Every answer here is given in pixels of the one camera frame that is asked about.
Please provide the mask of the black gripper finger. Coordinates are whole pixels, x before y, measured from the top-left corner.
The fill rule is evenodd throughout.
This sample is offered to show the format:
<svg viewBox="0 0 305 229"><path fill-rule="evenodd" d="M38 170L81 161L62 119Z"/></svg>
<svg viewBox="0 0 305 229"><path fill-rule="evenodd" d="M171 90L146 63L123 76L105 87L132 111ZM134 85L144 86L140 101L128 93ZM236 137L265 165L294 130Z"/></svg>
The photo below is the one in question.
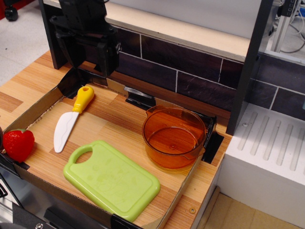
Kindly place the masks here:
<svg viewBox="0 0 305 229"><path fill-rule="evenodd" d="M56 36L59 46L68 62L77 68L85 61L85 49L74 37Z"/></svg>
<svg viewBox="0 0 305 229"><path fill-rule="evenodd" d="M119 44L99 42L96 46L98 65L104 77L110 76L119 66Z"/></svg>

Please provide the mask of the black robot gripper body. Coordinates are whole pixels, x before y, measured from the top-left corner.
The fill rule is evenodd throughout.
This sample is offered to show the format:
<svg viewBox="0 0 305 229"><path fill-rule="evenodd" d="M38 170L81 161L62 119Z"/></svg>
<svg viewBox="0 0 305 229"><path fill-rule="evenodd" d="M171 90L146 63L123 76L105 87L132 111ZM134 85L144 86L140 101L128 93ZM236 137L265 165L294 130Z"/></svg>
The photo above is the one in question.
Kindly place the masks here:
<svg viewBox="0 0 305 229"><path fill-rule="evenodd" d="M62 15L52 16L50 23L55 26L55 34L74 37L84 49L96 48L99 42L121 44L116 39L117 29L106 21L104 0L60 0Z"/></svg>

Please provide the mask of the metal robot base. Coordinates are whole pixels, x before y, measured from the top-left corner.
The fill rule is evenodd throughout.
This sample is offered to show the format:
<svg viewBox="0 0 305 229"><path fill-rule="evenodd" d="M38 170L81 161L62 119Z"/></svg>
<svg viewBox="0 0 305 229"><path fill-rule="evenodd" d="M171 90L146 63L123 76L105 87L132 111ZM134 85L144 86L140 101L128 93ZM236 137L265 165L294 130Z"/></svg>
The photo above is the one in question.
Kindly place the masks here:
<svg viewBox="0 0 305 229"><path fill-rule="evenodd" d="M0 158L0 173L17 203L57 229L106 229L107 226L19 177L14 166Z"/></svg>

